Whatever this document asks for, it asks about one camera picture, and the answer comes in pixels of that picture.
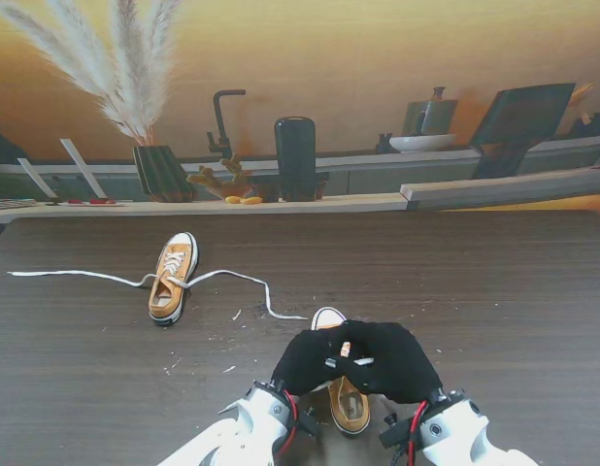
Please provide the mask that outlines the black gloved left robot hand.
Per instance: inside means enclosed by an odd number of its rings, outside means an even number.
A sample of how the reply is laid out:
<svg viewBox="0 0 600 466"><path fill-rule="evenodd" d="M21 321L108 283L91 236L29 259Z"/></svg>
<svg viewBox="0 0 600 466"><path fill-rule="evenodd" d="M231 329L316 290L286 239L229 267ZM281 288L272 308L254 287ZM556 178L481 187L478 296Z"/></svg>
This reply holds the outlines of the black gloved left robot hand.
<svg viewBox="0 0 600 466"><path fill-rule="evenodd" d="M343 376L343 364L331 368L327 358L336 359L345 341L342 326L319 330L303 330L285 348L271 381L291 395L304 396L318 387Z"/></svg>

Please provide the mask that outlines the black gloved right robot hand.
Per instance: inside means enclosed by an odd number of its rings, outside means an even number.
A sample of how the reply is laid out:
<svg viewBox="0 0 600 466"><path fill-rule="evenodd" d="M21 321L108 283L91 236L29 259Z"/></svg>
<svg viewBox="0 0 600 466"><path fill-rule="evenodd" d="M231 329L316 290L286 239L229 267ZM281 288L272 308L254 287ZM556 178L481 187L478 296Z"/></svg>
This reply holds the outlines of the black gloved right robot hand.
<svg viewBox="0 0 600 466"><path fill-rule="evenodd" d="M416 337L396 322L348 320L335 328L333 344L349 342L374 362L360 366L352 355L338 355L337 370L363 394L380 394L398 404L429 401L442 381Z"/></svg>

